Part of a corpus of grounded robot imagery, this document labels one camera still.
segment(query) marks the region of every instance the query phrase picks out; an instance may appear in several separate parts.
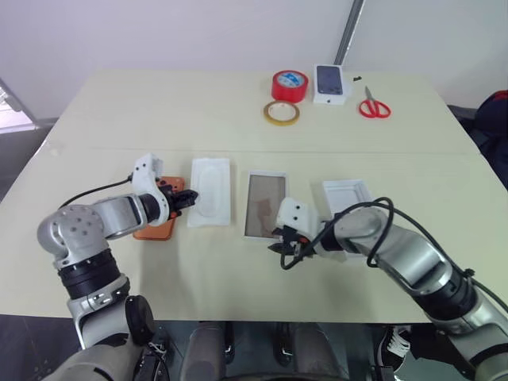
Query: table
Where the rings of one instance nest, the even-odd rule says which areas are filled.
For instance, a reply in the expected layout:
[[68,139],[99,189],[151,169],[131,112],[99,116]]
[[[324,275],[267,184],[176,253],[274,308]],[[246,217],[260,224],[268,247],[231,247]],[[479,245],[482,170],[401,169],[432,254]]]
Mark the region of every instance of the table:
[[[261,113],[271,99],[271,73],[93,76],[0,204],[0,314],[69,316],[37,226],[74,194],[123,179],[146,152],[164,160],[165,175],[187,183],[193,158],[227,157],[232,164],[231,226],[188,229],[184,212],[168,242],[110,242],[131,293],[150,301],[156,319],[426,321],[380,270],[314,258],[283,271],[266,243],[243,238],[247,177],[256,169],[285,171],[289,195],[322,214],[323,180],[364,179],[374,196],[393,198],[460,265],[508,298],[506,190],[425,81],[360,74],[346,105],[306,99],[298,123],[285,128]],[[391,106],[392,117],[373,121],[357,113],[365,84]],[[130,191],[123,186],[81,201]]]
[[[45,145],[30,161],[0,204],[0,313],[69,316],[66,291],[51,266],[52,257],[35,239],[37,225],[73,194],[122,179],[143,153],[142,149],[73,148],[55,154]],[[290,195],[314,203],[322,213],[322,180],[364,179],[374,196],[392,197],[460,265],[473,267],[479,280],[508,298],[503,266],[508,200],[481,156],[154,153],[164,160],[165,173],[178,173],[187,181],[192,158],[229,157],[233,184],[233,223],[229,227],[188,229],[184,213],[168,242],[132,237],[110,242],[119,268],[131,279],[132,293],[147,297],[156,319],[426,321],[417,305],[380,270],[314,258],[283,271],[279,257],[265,243],[244,239],[251,169],[286,171]],[[129,191],[123,186],[83,201]],[[472,201],[479,198],[481,202]]]

